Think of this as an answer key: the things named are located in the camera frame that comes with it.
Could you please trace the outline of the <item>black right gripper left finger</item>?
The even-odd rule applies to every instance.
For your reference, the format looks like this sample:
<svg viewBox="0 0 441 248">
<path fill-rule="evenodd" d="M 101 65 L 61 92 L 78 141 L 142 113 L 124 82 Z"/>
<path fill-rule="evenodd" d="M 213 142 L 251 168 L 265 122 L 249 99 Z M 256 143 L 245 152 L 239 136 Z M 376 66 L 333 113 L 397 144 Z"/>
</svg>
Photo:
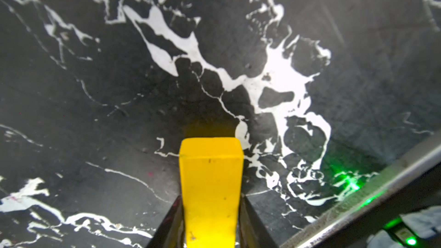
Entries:
<svg viewBox="0 0 441 248">
<path fill-rule="evenodd" d="M 153 238 L 146 248 L 183 248 L 184 247 L 184 211 L 182 197 L 179 195 Z"/>
</svg>

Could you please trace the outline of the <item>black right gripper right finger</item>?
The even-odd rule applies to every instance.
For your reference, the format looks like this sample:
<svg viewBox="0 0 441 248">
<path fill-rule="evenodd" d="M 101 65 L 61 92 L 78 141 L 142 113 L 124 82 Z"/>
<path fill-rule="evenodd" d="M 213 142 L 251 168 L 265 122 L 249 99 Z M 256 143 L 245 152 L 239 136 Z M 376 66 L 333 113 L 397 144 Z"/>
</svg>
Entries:
<svg viewBox="0 0 441 248">
<path fill-rule="evenodd" d="M 262 220 L 257 215 L 249 199 L 242 195 L 239 209 L 240 247 L 242 248 L 276 248 Z"/>
</svg>

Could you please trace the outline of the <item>large yellow block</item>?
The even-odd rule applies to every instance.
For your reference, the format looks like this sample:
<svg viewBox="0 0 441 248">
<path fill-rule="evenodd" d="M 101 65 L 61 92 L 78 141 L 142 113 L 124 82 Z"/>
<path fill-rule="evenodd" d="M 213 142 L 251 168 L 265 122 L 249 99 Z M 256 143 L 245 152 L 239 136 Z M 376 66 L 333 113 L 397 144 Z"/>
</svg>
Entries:
<svg viewBox="0 0 441 248">
<path fill-rule="evenodd" d="M 189 248 L 233 248 L 244 154 L 234 137 L 187 138 L 179 151 Z"/>
</svg>

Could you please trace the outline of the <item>aluminium front rail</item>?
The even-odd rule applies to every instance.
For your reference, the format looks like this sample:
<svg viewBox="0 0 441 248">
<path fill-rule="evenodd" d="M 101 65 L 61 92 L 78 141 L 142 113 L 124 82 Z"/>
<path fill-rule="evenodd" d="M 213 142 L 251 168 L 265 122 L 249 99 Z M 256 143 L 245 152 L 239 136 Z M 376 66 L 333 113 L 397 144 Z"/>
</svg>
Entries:
<svg viewBox="0 0 441 248">
<path fill-rule="evenodd" d="M 282 246 L 345 248 L 417 208 L 440 189 L 441 134 L 436 132 Z"/>
</svg>

